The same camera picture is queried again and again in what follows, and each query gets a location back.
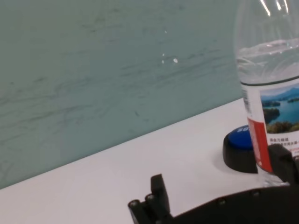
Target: white tabletop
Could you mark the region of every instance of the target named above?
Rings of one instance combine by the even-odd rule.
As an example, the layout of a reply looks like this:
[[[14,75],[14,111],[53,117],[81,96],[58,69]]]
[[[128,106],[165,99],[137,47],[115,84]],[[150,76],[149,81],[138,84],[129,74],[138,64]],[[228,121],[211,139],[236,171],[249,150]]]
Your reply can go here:
[[[4,224],[132,224],[127,208],[163,174],[171,213],[259,187],[226,167],[225,135],[246,124],[241,100],[0,190]]]

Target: teal wall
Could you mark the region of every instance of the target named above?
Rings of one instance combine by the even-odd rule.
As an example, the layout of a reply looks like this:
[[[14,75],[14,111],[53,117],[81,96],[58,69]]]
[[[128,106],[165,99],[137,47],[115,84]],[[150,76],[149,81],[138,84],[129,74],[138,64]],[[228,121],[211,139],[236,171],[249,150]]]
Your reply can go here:
[[[239,98],[236,3],[2,0],[0,187]]]

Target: bottle label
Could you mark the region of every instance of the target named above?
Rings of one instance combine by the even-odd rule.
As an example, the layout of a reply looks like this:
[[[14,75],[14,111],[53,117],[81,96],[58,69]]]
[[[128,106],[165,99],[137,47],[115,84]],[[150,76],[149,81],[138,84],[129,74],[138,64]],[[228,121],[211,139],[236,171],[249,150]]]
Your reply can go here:
[[[299,155],[299,79],[275,84],[242,84],[257,164],[272,172],[268,145]]]

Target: red stripe on label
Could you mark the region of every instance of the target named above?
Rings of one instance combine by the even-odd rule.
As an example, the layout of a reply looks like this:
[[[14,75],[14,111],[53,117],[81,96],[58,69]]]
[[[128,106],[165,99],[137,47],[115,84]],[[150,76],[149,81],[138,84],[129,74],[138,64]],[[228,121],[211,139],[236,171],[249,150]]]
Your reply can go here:
[[[257,164],[262,169],[272,172],[264,123],[248,119],[248,125]]]

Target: plastic water bottle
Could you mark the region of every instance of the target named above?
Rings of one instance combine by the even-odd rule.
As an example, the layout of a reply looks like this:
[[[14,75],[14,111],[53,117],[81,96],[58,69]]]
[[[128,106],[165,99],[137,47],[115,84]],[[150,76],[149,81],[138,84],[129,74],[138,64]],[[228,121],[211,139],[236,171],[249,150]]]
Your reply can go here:
[[[299,0],[241,1],[235,55],[260,179],[283,185],[268,145],[299,155]]]

